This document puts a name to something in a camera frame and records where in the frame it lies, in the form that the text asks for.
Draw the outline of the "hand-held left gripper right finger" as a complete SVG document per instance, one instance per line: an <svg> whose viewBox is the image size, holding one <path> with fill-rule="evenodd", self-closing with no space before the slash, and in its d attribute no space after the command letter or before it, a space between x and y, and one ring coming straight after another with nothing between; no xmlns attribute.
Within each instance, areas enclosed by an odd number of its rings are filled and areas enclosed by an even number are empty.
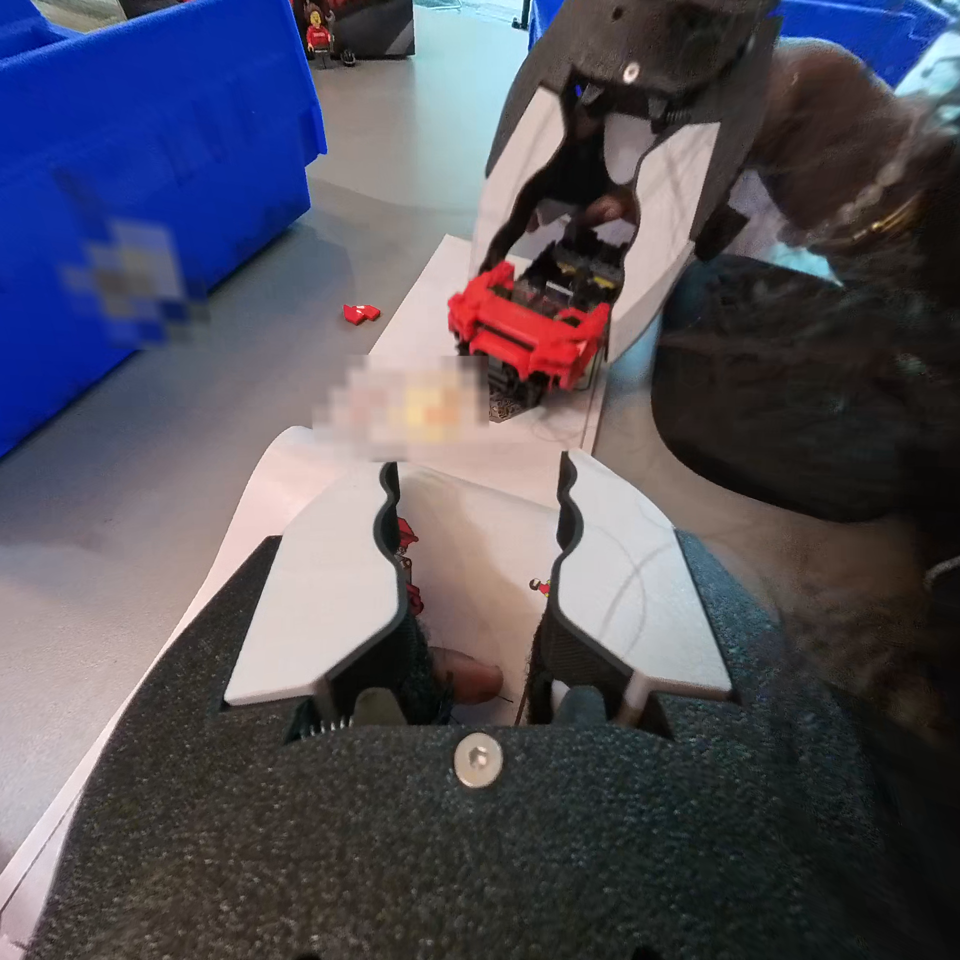
<svg viewBox="0 0 960 960"><path fill-rule="evenodd" d="M680 537L583 450L558 472L558 557L541 619L541 716L593 689L608 721L645 724L657 695L729 702L734 683Z"/></svg>

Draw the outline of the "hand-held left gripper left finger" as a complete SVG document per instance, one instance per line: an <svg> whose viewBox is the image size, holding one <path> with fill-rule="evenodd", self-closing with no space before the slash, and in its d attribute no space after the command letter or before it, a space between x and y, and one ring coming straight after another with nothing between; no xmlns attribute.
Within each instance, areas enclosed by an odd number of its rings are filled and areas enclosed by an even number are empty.
<svg viewBox="0 0 960 960"><path fill-rule="evenodd" d="M417 541L398 514L395 462L363 462L288 524L223 702L309 697L324 721L347 719L369 689L425 717L423 611L405 556Z"/></svg>

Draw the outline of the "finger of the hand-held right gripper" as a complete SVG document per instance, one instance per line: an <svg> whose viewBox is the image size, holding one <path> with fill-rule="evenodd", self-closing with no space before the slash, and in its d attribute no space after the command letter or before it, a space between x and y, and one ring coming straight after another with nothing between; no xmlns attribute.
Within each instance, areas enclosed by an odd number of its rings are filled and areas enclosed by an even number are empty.
<svg viewBox="0 0 960 960"><path fill-rule="evenodd" d="M584 88L539 87L510 133L498 129L479 198L471 272L497 266L531 230L594 199L594 126L580 106Z"/></svg>
<svg viewBox="0 0 960 960"><path fill-rule="evenodd" d="M648 329L690 261L690 233L718 132L718 123L692 124L655 136L645 119L606 116L607 173L617 185L629 187L637 211L623 285L610 312L609 363Z"/></svg>

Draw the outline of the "red lego car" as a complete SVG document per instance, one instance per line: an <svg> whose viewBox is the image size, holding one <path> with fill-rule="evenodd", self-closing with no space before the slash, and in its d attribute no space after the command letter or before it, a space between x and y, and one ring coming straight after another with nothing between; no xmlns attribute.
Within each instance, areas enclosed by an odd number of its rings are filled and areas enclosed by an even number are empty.
<svg viewBox="0 0 960 960"><path fill-rule="evenodd" d="M591 383L607 352L627 250L594 230L575 232L547 244L522 273L504 261L452 295L448 328L459 355L486 361L493 422Z"/></svg>

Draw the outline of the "dark lego set box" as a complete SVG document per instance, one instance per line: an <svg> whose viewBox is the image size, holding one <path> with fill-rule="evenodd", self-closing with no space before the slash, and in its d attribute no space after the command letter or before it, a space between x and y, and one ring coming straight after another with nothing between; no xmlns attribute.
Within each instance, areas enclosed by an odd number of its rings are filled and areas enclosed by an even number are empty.
<svg viewBox="0 0 960 960"><path fill-rule="evenodd" d="M328 17L333 34L333 58L352 50L361 60L406 59L415 54L412 1L291 1L303 48L306 30L304 3L315 2Z"/></svg>

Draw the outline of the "lego minifigure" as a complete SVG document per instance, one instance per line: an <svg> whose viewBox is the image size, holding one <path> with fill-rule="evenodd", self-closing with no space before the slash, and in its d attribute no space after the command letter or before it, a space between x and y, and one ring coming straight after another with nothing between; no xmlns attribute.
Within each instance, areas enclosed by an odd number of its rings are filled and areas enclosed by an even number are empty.
<svg viewBox="0 0 960 960"><path fill-rule="evenodd" d="M330 20L315 2L303 3L305 19L304 52L309 63L317 60L326 67L333 59L333 33Z"/></svg>

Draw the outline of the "person's left hand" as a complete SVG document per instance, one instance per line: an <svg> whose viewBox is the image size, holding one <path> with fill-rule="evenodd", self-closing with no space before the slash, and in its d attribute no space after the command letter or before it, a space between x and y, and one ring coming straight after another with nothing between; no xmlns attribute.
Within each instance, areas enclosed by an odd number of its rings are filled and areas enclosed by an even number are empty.
<svg viewBox="0 0 960 960"><path fill-rule="evenodd" d="M429 653L433 677L452 704L476 706L500 695L503 673L499 666L436 646L430 647Z"/></svg>

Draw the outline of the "person's right hand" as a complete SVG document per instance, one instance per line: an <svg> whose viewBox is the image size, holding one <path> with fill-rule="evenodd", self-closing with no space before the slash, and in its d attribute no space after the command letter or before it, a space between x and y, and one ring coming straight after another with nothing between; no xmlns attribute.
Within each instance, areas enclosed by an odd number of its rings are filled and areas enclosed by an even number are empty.
<svg viewBox="0 0 960 960"><path fill-rule="evenodd" d="M926 98L898 96L842 46L787 39L748 165L796 238L830 242L909 204L946 139Z"/></svg>

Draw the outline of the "white instruction booklet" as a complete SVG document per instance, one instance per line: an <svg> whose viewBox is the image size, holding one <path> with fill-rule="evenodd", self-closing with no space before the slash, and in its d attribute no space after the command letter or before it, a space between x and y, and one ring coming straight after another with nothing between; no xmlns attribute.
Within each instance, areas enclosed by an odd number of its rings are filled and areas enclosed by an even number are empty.
<svg viewBox="0 0 960 960"><path fill-rule="evenodd" d="M447 366L439 361L452 352L447 301L466 280L469 253L469 241L443 237L372 348L371 374L402 363L421 371ZM599 373L597 386L546 412L492 423L479 436L483 449L417 448L412 462L398 465L398 513L420 538L413 544L414 582L426 601L431 642L498 663L504 671L501 699L455 711L457 719L513 720L543 601L523 592L527 579L548 571L559 552L554 538L560 454L567 448L592 452L605 378ZM306 426L286 429L266 447L243 493L234 498L236 509L209 573L147 673L265 538L282 534L348 467L357 466L339 457L341 452ZM24 958L79 798L146 678L128 686L125 700L3 870L2 958Z"/></svg>

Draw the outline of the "large blue plastic bin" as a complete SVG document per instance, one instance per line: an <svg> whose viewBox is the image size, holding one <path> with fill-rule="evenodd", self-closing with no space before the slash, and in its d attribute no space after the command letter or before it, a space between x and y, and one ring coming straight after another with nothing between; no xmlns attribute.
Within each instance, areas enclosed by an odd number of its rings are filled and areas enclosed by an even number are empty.
<svg viewBox="0 0 960 960"><path fill-rule="evenodd" d="M132 352L185 340L309 210L327 151L287 2L58 28L1 63L2 454Z"/></svg>

